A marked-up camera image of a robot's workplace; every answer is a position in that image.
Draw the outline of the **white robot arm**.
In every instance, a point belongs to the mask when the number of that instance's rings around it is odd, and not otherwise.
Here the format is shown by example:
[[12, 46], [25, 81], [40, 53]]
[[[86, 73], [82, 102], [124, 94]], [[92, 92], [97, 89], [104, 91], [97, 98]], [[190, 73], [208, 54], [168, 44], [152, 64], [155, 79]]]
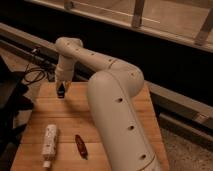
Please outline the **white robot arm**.
[[55, 48], [58, 85], [71, 82], [77, 62], [94, 71], [88, 81], [88, 104], [112, 171], [163, 171], [132, 103], [144, 85], [140, 68], [88, 50], [77, 38], [60, 37]]

